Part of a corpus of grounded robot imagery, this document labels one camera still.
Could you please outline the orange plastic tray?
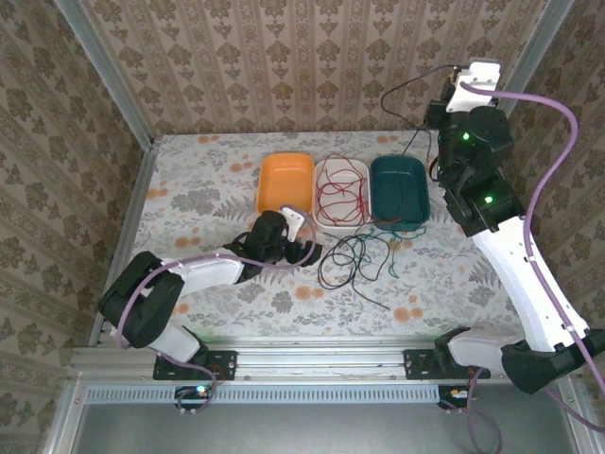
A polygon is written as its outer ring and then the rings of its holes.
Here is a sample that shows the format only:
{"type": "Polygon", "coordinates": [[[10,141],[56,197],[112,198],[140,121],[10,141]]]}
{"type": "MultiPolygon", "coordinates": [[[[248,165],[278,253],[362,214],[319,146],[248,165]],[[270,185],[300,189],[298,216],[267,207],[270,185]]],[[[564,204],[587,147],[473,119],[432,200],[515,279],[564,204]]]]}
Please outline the orange plastic tray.
{"type": "Polygon", "coordinates": [[[302,152],[271,153],[260,167],[256,205],[259,214],[290,204],[308,214],[313,204],[315,163],[302,152]]]}

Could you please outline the teal plastic tray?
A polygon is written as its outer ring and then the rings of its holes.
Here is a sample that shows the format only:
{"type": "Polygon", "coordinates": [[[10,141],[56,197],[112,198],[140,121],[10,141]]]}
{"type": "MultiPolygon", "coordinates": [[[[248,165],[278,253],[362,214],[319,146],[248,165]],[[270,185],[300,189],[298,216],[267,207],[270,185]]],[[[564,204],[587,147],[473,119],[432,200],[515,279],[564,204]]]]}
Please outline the teal plastic tray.
{"type": "Polygon", "coordinates": [[[411,156],[375,158],[370,166],[372,218],[390,232],[414,232],[430,217],[423,163],[411,156]]]}

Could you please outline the aluminium front rail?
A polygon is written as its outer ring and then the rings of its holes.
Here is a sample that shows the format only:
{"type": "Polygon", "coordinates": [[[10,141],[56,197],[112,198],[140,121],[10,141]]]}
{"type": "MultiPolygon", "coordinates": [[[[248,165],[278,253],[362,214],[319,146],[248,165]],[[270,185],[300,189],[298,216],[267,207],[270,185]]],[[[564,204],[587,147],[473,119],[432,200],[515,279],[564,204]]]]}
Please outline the aluminium front rail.
{"type": "MultiPolygon", "coordinates": [[[[386,384],[406,380],[403,353],[428,349],[423,336],[386,337],[216,337],[211,351],[237,353],[235,384],[386,384]]],[[[89,383],[150,383],[155,354],[123,351],[108,336],[94,347],[74,350],[69,379],[89,383]]]]}

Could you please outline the small controller board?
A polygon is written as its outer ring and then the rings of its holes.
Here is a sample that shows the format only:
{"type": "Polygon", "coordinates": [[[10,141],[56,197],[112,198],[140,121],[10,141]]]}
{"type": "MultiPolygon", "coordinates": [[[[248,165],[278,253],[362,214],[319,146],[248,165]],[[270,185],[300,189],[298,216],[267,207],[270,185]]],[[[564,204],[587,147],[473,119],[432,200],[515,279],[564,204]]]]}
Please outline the small controller board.
{"type": "Polygon", "coordinates": [[[175,407],[180,414],[198,413],[212,397],[210,385],[180,386],[174,392],[175,407]]]}
{"type": "MultiPolygon", "coordinates": [[[[460,410],[466,409],[468,406],[468,386],[450,386],[450,385],[440,385],[438,387],[439,391],[439,402],[438,406],[443,410],[460,410]]],[[[474,395],[471,402],[476,400],[476,396],[474,395]]]]}

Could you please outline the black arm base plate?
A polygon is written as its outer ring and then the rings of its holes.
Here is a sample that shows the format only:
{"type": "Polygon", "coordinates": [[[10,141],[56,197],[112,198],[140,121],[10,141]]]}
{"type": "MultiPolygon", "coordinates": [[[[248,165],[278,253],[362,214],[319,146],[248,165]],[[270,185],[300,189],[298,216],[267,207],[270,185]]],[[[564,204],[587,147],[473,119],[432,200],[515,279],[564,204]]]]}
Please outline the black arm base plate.
{"type": "Polygon", "coordinates": [[[447,366],[441,368],[433,349],[406,349],[403,365],[407,380],[470,379],[477,371],[475,366],[447,366]]]}
{"type": "MultiPolygon", "coordinates": [[[[233,381],[237,367],[237,352],[222,350],[198,353],[189,360],[189,363],[203,366],[211,371],[219,381],[233,381]]],[[[177,366],[162,357],[157,357],[155,360],[152,378],[172,381],[210,379],[200,370],[177,366]]]]}

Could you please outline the aluminium corner post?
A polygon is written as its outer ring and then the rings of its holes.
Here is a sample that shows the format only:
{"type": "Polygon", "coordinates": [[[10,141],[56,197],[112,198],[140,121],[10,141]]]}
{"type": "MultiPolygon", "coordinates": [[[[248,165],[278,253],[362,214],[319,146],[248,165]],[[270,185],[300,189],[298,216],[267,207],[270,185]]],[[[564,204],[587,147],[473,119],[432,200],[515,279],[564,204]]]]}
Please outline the aluminium corner post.
{"type": "Polygon", "coordinates": [[[575,0],[547,0],[520,57],[503,88],[522,93],[542,61],[575,0]]]}
{"type": "Polygon", "coordinates": [[[150,151],[154,133],[144,119],[141,109],[136,105],[135,98],[120,74],[115,58],[110,55],[109,47],[103,43],[91,15],[83,7],[81,0],[55,0],[55,2],[141,149],[144,152],[150,151]]]}

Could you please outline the aluminium side rail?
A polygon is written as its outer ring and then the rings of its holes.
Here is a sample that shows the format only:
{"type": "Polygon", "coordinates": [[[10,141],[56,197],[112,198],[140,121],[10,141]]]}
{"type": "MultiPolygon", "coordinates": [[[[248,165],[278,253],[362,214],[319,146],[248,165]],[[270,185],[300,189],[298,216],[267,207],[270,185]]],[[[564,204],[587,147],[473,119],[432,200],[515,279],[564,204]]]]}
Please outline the aluminium side rail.
{"type": "Polygon", "coordinates": [[[112,255],[112,263],[104,286],[105,291],[112,286],[114,281],[130,262],[130,254],[133,249],[140,218],[145,206],[147,191],[149,190],[150,181],[154,173],[157,155],[158,150],[156,144],[153,144],[152,147],[143,154],[136,181],[130,195],[129,206],[124,216],[120,235],[112,255]]]}

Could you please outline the white plastic tray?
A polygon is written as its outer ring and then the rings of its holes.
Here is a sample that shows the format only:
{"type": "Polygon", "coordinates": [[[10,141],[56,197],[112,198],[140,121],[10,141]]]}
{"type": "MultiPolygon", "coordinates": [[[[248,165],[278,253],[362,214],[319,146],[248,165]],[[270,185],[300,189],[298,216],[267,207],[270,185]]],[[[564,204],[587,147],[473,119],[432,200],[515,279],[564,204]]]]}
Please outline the white plastic tray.
{"type": "Polygon", "coordinates": [[[370,172],[364,163],[331,154],[316,164],[313,219],[322,232],[350,235],[371,217],[370,172]]]}

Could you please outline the grey metal panel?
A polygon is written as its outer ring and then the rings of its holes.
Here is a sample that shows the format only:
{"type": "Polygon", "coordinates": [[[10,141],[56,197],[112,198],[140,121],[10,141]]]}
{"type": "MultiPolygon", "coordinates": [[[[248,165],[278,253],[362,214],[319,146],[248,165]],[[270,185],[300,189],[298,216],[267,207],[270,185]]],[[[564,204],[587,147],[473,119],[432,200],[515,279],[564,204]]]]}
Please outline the grey metal panel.
{"type": "Polygon", "coordinates": [[[434,404],[90,403],[70,386],[43,454],[605,454],[543,395],[482,384],[475,415],[434,404]]]}

